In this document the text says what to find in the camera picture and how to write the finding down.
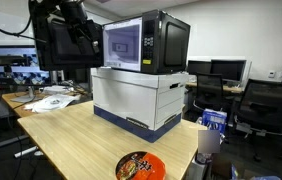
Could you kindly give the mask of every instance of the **paper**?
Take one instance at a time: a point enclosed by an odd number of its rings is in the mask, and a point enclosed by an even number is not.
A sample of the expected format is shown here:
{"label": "paper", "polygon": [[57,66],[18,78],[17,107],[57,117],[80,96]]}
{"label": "paper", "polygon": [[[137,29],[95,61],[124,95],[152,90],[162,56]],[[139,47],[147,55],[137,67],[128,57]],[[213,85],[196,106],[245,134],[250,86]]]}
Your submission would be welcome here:
{"label": "paper", "polygon": [[55,94],[49,96],[41,101],[38,101],[33,104],[25,105],[24,109],[32,109],[32,112],[43,113],[55,109],[65,108],[73,100],[79,100],[79,96],[68,96],[63,94]]}

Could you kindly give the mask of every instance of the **computer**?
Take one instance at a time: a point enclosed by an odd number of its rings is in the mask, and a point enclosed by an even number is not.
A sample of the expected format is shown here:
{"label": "computer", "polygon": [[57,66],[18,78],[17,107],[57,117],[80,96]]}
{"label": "computer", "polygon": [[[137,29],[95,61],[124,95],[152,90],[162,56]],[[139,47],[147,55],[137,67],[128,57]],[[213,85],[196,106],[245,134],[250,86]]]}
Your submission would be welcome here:
{"label": "computer", "polygon": [[[11,82],[2,81],[0,85],[16,86],[50,86],[51,73],[41,71],[33,45],[0,45],[0,78],[12,79]],[[15,101],[30,101],[28,97],[18,97]]]}
{"label": "computer", "polygon": [[221,74],[228,84],[242,81],[246,60],[211,60],[211,74]]}
{"label": "computer", "polygon": [[211,70],[210,61],[197,61],[189,60],[188,61],[188,73],[190,75],[195,75],[196,73],[209,74]]}

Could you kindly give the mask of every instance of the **ceiling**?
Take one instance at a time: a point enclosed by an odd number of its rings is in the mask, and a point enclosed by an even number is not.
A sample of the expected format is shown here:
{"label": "ceiling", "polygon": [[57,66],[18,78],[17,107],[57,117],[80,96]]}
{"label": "ceiling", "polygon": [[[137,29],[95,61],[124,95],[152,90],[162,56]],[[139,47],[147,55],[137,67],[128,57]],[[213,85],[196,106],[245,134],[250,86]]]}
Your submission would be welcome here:
{"label": "ceiling", "polygon": [[164,9],[198,0],[84,0],[117,16],[139,15],[154,9]]}

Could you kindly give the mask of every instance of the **box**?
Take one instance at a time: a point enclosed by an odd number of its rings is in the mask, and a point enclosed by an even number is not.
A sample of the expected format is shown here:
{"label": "box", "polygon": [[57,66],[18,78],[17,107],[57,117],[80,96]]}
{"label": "box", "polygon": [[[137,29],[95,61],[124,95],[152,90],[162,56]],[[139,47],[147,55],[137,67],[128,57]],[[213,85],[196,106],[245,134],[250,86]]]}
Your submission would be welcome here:
{"label": "box", "polygon": [[181,120],[186,74],[91,69],[94,113],[154,142]]}
{"label": "box", "polygon": [[211,178],[213,180],[241,179],[243,174],[243,163],[230,161],[221,154],[214,154],[211,164]]}
{"label": "box", "polygon": [[221,134],[224,134],[226,119],[226,112],[205,109],[202,114],[202,124],[210,130],[219,130]]}
{"label": "box", "polygon": [[262,176],[250,169],[246,169],[242,162],[230,160],[222,154],[214,154],[209,176],[212,180],[280,180],[276,176]]}

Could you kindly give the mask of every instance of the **monitor screen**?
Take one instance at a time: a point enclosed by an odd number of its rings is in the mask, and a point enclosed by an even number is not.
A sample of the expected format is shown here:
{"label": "monitor screen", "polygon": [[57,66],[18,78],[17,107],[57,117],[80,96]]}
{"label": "monitor screen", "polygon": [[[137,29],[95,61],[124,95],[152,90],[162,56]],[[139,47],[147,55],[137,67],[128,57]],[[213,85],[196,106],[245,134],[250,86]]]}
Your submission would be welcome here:
{"label": "monitor screen", "polygon": [[188,73],[195,75],[196,73],[210,74],[210,61],[188,61]]}
{"label": "monitor screen", "polygon": [[0,77],[12,78],[13,85],[51,85],[50,72],[40,70],[33,45],[0,46],[0,64]]}
{"label": "monitor screen", "polygon": [[211,60],[211,74],[221,74],[225,81],[241,81],[246,60]]}
{"label": "monitor screen", "polygon": [[164,48],[164,64],[166,66],[179,66],[185,69],[187,57],[189,29],[168,22],[165,27],[166,39]]}
{"label": "monitor screen", "polygon": [[65,80],[73,80],[75,83],[87,83],[89,81],[88,70],[86,68],[63,70],[63,75]]}

